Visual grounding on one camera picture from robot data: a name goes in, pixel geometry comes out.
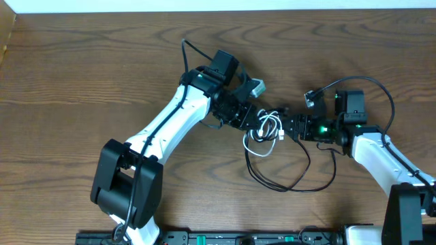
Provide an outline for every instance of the white cable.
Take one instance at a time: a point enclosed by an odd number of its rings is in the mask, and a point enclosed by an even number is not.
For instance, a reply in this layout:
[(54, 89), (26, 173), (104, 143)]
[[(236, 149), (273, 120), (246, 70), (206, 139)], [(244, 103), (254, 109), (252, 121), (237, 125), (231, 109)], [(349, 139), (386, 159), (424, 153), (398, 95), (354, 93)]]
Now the white cable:
[[(258, 142), (264, 142), (264, 139), (274, 137), (274, 139), (272, 140), (270, 150), (265, 154), (260, 154), (260, 153), (254, 152), (253, 150), (248, 148), (248, 146), (245, 143), (245, 140), (249, 140), (249, 139), (247, 139), (247, 135), (249, 135), (251, 137), (251, 139), (253, 139), (253, 140), (255, 139), (254, 134), (253, 134), (255, 129), (250, 130), (248, 134), (244, 134), (243, 145), (244, 145), (244, 148), (247, 149), (247, 151), (250, 152), (251, 154), (254, 154), (255, 156), (258, 156), (258, 157), (267, 157), (273, 151), (277, 137), (279, 138), (279, 140), (283, 140), (284, 130), (283, 130), (283, 125), (282, 125), (281, 120), (279, 118), (278, 112), (272, 111), (267, 115), (260, 116), (262, 113), (266, 113), (266, 110), (261, 109), (258, 112), (259, 121), (262, 122), (262, 124), (261, 124), (260, 128), (257, 129), (257, 131), (256, 131), (258, 134), (258, 136), (256, 136), (256, 137), (257, 138), (261, 137), (260, 139), (257, 139)], [(267, 130), (266, 130), (266, 134), (263, 135), (263, 129), (265, 127), (266, 122), (272, 124), (272, 128), (270, 129), (270, 126), (268, 126)]]

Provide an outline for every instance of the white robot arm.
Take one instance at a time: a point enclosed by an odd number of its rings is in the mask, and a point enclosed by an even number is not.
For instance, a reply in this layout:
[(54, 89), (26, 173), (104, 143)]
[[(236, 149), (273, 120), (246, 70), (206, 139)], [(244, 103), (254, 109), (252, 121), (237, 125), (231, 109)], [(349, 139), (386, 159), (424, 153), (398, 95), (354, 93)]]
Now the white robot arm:
[[(390, 144), (390, 148), (393, 149), (414, 172), (420, 172), (420, 175), (433, 186), (435, 181), (434, 177), (420, 171), (420, 169), (394, 146), (387, 135), (385, 137), (386, 142)], [(399, 207), (398, 213), (395, 213), (396, 208), (390, 208), (389, 210), (388, 206), (386, 210), (385, 226), (389, 225), (388, 219), (402, 219), (397, 224), (394, 224), (394, 226), (400, 225), (399, 229), (403, 230), (403, 232), (397, 231), (394, 233), (394, 236), (403, 241), (422, 240), (421, 215), (426, 214), (425, 205), (422, 203), (424, 201), (424, 195), (421, 194), (421, 196), (415, 197), (415, 202), (413, 201), (412, 195), (405, 195), (403, 199), (395, 199), (392, 196), (391, 188), (403, 183), (408, 183), (425, 191), (425, 186), (388, 152), (383, 146), (381, 138), (381, 133), (363, 133), (362, 135), (354, 137), (352, 157), (368, 170), (385, 194), (390, 199), (392, 198), (392, 201), (390, 200), (390, 202), (393, 203), (392, 206)], [(421, 229), (419, 232), (416, 232), (414, 227), (421, 227)], [(347, 245), (387, 244), (388, 242), (382, 243), (382, 234), (384, 234), (384, 227), (382, 226), (352, 225), (346, 228), (345, 239)]]
[[(161, 123), (161, 121), (168, 116), (169, 113), (181, 101), (184, 85), (177, 88), (177, 92), (169, 102), (169, 104), (157, 115), (157, 117), (150, 122), (150, 124), (137, 133), (135, 136), (130, 137), (126, 142), (131, 144), (130, 149), (135, 152), (141, 152), (144, 143), (151, 132)], [(174, 148), (180, 143), (198, 121), (202, 120), (209, 112), (211, 106), (211, 98), (204, 96), (204, 92), (193, 86), (188, 86), (187, 96), (183, 103), (183, 109), (178, 110), (168, 122), (157, 132), (155, 138), (144, 154), (145, 157), (152, 155), (156, 156), (159, 160), (158, 163), (165, 165), (168, 157), (171, 155)], [(125, 221), (115, 214), (110, 215), (117, 223), (124, 223)], [(142, 228), (132, 229), (127, 228), (127, 235), (130, 237), (134, 245), (152, 245), (154, 244), (157, 236), (159, 235), (159, 227), (155, 224), (155, 220), (151, 217), (150, 221)]]

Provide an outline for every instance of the connector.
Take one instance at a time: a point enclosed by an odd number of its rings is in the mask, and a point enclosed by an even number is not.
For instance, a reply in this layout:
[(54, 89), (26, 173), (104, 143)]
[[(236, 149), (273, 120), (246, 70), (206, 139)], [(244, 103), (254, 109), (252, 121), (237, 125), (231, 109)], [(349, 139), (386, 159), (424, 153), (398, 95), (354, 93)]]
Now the connector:
[(283, 129), (279, 130), (279, 140), (284, 140), (285, 137), (285, 131)]
[(262, 79), (252, 78), (251, 81), (258, 82), (258, 85), (250, 92), (253, 98), (259, 97), (266, 90), (265, 83)]
[(312, 101), (311, 97), (309, 96), (311, 93), (313, 93), (313, 91), (309, 91), (309, 92), (305, 93), (306, 107), (308, 109), (313, 108), (313, 106), (315, 105), (315, 103)]

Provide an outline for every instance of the green led light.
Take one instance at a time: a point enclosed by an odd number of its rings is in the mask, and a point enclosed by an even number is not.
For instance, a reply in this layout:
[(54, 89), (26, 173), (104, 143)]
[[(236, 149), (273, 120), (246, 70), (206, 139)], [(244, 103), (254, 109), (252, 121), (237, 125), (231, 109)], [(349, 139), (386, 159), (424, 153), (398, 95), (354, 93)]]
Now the green led light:
[(320, 133), (325, 133), (328, 131), (327, 127), (321, 126)]
[(285, 237), (285, 242), (293, 242), (293, 241), (294, 241), (294, 237), (293, 236)]
[(206, 236), (198, 235), (197, 236), (197, 245), (206, 245)]

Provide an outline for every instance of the black bracket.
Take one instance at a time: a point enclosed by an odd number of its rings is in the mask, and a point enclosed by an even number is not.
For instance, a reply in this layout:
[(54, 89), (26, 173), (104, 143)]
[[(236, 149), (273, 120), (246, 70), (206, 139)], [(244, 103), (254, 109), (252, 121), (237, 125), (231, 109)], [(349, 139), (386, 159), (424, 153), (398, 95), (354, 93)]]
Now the black bracket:
[(368, 115), (365, 112), (363, 91), (336, 91), (334, 112), (337, 116), (343, 114), (344, 125), (366, 124)]
[(283, 130), (294, 141), (304, 140), (331, 144), (335, 136), (333, 120), (323, 116), (297, 114), (283, 120)]
[(260, 126), (256, 107), (248, 102), (250, 93), (261, 83), (252, 80), (247, 74), (239, 76), (242, 84), (229, 91), (224, 89), (231, 82), (239, 61), (231, 54), (218, 50), (211, 64), (192, 69), (188, 75), (188, 81), (204, 95), (212, 99), (211, 112), (213, 116), (234, 128), (246, 131), (258, 129)]
[(408, 183), (392, 185), (381, 243), (383, 245), (423, 244), (421, 200), (418, 188)]
[[(138, 162), (139, 154), (129, 149), (129, 144), (109, 140), (100, 153), (97, 171), (91, 190), (91, 201), (100, 209), (119, 218), (127, 218), (127, 209), (133, 185), (133, 178), (121, 171)], [(164, 167), (157, 157), (143, 158), (135, 200), (131, 212), (131, 228), (142, 228), (154, 215), (162, 192)]]

